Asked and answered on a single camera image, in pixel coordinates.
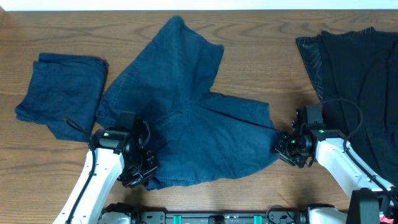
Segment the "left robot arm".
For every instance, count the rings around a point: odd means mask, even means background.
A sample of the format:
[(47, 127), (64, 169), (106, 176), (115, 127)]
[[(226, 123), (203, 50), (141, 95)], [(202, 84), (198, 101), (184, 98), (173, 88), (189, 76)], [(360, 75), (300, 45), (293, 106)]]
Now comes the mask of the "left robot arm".
[(146, 183), (157, 163), (146, 148), (150, 131), (99, 129), (91, 135), (81, 175), (54, 223), (140, 223), (131, 206), (106, 199), (115, 182), (125, 187)]

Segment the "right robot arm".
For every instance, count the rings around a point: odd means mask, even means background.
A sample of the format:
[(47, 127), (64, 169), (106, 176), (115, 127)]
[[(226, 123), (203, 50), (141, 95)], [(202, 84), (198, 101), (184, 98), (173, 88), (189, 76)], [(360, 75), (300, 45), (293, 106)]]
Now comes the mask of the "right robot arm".
[(326, 204), (309, 205), (296, 223), (397, 223), (397, 189), (373, 171), (337, 130), (283, 132), (274, 153), (291, 166), (323, 166), (350, 200), (346, 213)]

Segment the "dark blue shorts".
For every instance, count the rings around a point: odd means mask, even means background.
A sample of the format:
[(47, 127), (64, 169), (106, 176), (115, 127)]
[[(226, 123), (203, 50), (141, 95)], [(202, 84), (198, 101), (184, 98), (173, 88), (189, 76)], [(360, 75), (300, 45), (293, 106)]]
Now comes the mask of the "dark blue shorts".
[(269, 105), (211, 91), (223, 52), (173, 16), (103, 95), (102, 127), (123, 111), (150, 127), (159, 166), (147, 190), (238, 179), (276, 161)]

